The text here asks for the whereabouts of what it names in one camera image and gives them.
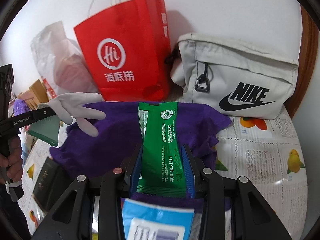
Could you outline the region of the person's left hand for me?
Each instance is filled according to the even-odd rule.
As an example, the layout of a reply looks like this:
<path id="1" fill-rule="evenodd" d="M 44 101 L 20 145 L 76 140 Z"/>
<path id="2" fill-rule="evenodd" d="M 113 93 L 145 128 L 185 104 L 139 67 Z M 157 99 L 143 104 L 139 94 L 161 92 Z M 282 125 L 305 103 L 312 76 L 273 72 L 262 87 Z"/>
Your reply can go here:
<path id="1" fill-rule="evenodd" d="M 7 171 L 7 176 L 14 182 L 20 181 L 23 174 L 22 147 L 20 137 L 15 136 L 9 140 L 10 155 L 1 154 L 1 167 Z"/>

